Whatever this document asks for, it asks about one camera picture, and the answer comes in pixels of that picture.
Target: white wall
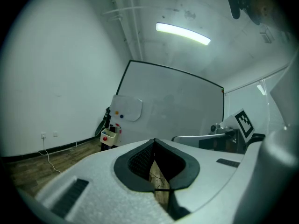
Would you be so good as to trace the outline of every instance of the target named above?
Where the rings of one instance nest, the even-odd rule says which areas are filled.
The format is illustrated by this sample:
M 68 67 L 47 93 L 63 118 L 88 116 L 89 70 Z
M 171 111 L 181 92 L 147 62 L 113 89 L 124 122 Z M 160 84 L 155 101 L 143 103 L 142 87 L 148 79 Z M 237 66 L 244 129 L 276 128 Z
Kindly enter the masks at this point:
M 0 59 L 1 155 L 92 137 L 130 59 L 121 36 L 88 0 L 32 0 Z
M 114 10 L 115 6 L 112 0 L 88 0 L 92 6 L 97 19 L 101 22 L 102 27 L 107 31 L 111 43 L 117 48 L 117 53 L 120 57 L 126 57 L 127 63 L 128 59 L 132 59 L 130 50 L 125 40 L 125 35 L 121 27 L 119 20 L 108 21 L 110 17 L 117 15 L 117 13 L 112 13 L 110 15 L 103 16 L 104 12 Z
M 256 63 L 248 66 L 241 71 L 219 81 L 217 84 L 224 87 L 224 91 L 230 91 L 252 81 L 261 79 L 271 74 L 290 62 L 295 48 L 286 47 L 285 49 L 275 50 L 272 54 L 261 58 Z
M 224 119 L 244 109 L 255 133 L 269 134 L 285 126 L 279 109 L 269 91 L 279 81 L 284 70 L 224 94 Z

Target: whiteboard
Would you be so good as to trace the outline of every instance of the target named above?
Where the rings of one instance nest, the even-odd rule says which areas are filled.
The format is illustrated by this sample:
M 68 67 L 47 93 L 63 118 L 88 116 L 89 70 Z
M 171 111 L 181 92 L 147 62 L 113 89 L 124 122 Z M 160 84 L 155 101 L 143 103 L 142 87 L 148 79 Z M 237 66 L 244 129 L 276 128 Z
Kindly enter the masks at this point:
M 116 145 L 146 139 L 206 135 L 211 125 L 223 121 L 222 87 L 190 73 L 145 62 L 130 61 L 117 95 L 142 101 L 134 122 L 111 117 L 122 132 Z

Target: baseboard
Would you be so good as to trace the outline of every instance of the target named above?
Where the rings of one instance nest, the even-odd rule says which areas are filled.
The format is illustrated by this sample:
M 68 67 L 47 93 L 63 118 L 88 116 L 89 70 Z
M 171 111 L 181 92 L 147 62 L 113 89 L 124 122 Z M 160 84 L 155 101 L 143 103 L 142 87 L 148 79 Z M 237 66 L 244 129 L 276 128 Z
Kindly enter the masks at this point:
M 74 147 L 74 146 L 76 146 L 76 144 L 79 145 L 79 144 L 91 141 L 95 138 L 97 138 L 97 136 L 91 137 L 91 138 L 86 139 L 86 140 L 81 140 L 81 141 L 78 141 L 78 142 L 74 142 L 74 143 L 71 143 L 71 144 L 66 144 L 66 145 L 62 145 L 62 146 L 58 146 L 58 147 L 49 148 L 49 149 L 47 149 L 47 152 L 49 154 L 55 153 L 57 151 L 61 151 L 61 150 L 65 150 L 65 149 Z M 46 151 L 44 151 L 44 150 L 40 150 L 39 152 L 41 154 L 47 154 Z M 3 162 L 16 162 L 16 161 L 20 161 L 20 160 L 24 160 L 24 159 L 38 157 L 38 156 L 41 155 L 40 153 L 36 152 L 36 153 L 31 153 L 31 154 L 24 154 L 24 155 L 11 156 L 11 157 L 1 157 L 1 158 L 2 158 Z

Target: fluorescent light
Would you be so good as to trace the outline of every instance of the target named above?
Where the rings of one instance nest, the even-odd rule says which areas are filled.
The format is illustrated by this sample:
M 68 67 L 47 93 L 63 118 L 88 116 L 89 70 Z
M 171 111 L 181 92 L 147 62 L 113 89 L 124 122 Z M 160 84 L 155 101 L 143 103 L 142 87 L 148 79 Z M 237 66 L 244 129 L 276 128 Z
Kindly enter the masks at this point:
M 190 38 L 192 40 L 195 40 L 197 42 L 200 42 L 204 45 L 208 45 L 211 41 L 211 39 L 196 33 L 196 32 L 192 32 L 190 30 L 187 30 L 185 28 L 180 28 L 180 27 L 176 27 L 173 25 L 169 25 L 169 24 L 164 24 L 164 23 L 157 23 L 156 24 L 156 30 L 158 32 L 167 32 L 167 33 L 172 33 L 172 34 L 176 34 L 176 35 L 181 35 L 187 38 Z
M 263 90 L 260 84 L 257 85 L 257 88 L 261 91 L 262 95 L 266 95 L 266 92 Z

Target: ceiling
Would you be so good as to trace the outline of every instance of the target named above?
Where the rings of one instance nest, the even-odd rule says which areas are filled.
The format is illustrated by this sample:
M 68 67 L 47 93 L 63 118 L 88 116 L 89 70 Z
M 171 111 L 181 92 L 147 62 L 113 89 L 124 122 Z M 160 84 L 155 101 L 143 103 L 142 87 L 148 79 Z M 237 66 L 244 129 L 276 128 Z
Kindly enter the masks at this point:
M 104 13 L 121 22 L 132 58 L 167 65 L 218 82 L 278 49 L 286 49 L 282 33 L 269 28 L 274 41 L 242 12 L 232 18 L 227 0 L 113 0 L 118 11 Z M 205 46 L 177 35 L 156 31 L 162 22 L 198 32 L 211 39 Z

